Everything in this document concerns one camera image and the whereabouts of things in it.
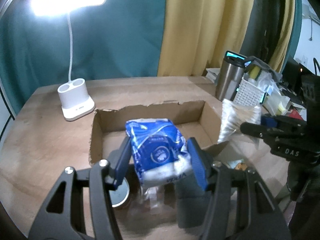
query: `wall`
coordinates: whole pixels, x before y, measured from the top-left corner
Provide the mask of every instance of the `wall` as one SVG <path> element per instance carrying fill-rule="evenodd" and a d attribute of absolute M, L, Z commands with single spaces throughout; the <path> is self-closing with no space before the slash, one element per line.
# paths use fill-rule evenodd
<path fill-rule="evenodd" d="M 3 145 L 4 140 L 10 130 L 11 125 L 13 124 L 12 118 L 9 119 L 9 117 L 10 117 L 10 114 L 7 110 L 7 107 L 5 106 L 2 97 L 0 97 L 0 135 L 2 134 L 2 137 L 0 138 L 0 159 L 1 159 L 2 145 Z"/>
<path fill-rule="evenodd" d="M 302 3 L 309 5 L 310 11 L 312 13 L 315 13 L 312 7 L 310 6 L 308 0 L 302 0 Z M 315 69 L 313 66 L 313 58 L 315 57 L 318 60 L 318 62 L 320 62 L 320 26 L 315 22 L 312 22 L 312 41 L 309 40 L 310 37 L 311 20 L 303 19 L 299 43 L 297 51 L 294 55 L 294 59 L 298 62 L 301 62 L 312 73 L 314 73 Z"/>

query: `electrical outlet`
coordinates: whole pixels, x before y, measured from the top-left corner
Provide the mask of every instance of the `electrical outlet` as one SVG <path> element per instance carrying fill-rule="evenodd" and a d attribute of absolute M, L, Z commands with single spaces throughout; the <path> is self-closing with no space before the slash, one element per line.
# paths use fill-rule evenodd
<path fill-rule="evenodd" d="M 305 55 L 302 56 L 301 64 L 304 66 L 308 65 L 308 58 Z"/>

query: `wooden table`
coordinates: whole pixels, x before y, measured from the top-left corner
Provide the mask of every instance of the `wooden table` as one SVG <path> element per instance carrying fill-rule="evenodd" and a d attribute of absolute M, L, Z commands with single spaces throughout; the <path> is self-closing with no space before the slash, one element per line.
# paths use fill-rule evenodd
<path fill-rule="evenodd" d="M 210 100 L 218 114 L 221 102 L 213 98 L 215 86 L 204 77 L 157 77 L 88 81 L 96 107 L 120 109 L 126 105 L 163 101 Z M 17 227 L 28 235 L 44 198 L 66 166 L 89 167 L 88 152 L 93 113 L 74 122 L 63 118 L 58 85 L 39 88 L 18 114 L 3 146 L 0 159 L 0 200 Z M 288 163 L 269 153 L 260 142 L 253 146 L 230 145 L 253 163 L 274 195 L 286 182 Z M 88 191 L 84 191 L 88 235 Z M 174 224 L 161 224 L 139 233 L 122 231 L 124 239 L 161 239 L 165 230 L 171 239 L 196 239 Z"/>

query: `desk lamp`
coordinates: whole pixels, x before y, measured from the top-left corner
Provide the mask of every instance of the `desk lamp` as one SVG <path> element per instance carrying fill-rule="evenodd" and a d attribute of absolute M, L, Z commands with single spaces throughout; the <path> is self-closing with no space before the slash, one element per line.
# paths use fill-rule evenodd
<path fill-rule="evenodd" d="M 91 113 L 95 108 L 94 101 L 88 94 L 85 80 L 83 78 L 71 80 L 73 37 L 70 12 L 81 7 L 99 6 L 104 4 L 105 1 L 106 0 L 31 0 L 31 7 L 36 16 L 54 17 L 62 14 L 67 15 L 70 35 L 68 82 L 58 88 L 62 112 L 67 121 L 74 121 Z"/>

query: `printed logo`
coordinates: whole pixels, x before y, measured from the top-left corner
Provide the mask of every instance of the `printed logo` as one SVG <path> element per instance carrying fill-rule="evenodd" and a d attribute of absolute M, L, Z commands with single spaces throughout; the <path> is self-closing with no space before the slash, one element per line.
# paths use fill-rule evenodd
<path fill-rule="evenodd" d="M 285 150 L 285 154 L 289 154 L 290 153 L 290 155 L 294 155 L 294 156 L 296 156 L 296 157 L 298 157 L 299 156 L 299 151 L 294 151 L 294 150 L 289 150 L 288 148 Z"/>
<path fill-rule="evenodd" d="M 155 163 L 163 163 L 169 159 L 170 151 L 165 146 L 159 146 L 156 150 L 151 153 L 151 159 Z"/>
<path fill-rule="evenodd" d="M 174 182 L 174 181 L 179 180 L 179 179 L 183 179 L 183 178 L 185 178 L 186 176 L 187 176 L 187 175 L 186 175 L 185 173 L 182 173 L 182 174 L 180 174 L 180 175 L 178 175 L 178 176 L 175 176 L 175 177 L 173 177 L 173 178 L 167 179 L 167 183 Z"/>

